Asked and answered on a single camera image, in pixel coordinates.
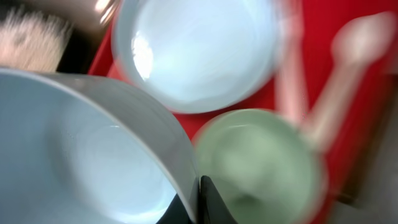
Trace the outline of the food scraps and rice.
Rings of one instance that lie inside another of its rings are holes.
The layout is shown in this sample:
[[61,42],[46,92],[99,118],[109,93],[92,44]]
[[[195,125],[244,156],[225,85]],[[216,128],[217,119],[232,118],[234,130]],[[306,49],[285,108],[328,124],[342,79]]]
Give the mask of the food scraps and rice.
[[40,11],[11,9],[1,19],[1,66],[35,72],[55,72],[73,26]]

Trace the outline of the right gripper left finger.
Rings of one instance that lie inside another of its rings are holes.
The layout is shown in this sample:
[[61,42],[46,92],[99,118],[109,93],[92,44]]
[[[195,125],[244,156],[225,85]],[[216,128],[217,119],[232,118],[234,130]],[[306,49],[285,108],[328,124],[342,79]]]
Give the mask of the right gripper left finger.
[[183,203],[176,194],[168,209],[156,224],[192,224]]

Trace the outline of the light blue bowl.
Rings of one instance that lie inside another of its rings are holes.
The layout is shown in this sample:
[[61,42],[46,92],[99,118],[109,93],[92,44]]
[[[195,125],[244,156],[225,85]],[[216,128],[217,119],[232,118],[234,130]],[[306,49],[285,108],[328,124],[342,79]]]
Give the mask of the light blue bowl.
[[176,117],[110,78],[1,70],[2,223],[198,220],[198,172]]

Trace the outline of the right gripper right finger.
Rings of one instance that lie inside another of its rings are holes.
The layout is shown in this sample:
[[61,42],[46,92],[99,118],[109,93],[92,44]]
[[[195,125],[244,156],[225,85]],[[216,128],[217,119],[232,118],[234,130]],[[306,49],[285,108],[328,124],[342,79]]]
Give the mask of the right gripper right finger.
[[200,179],[199,219],[201,224],[237,224],[210,177]]

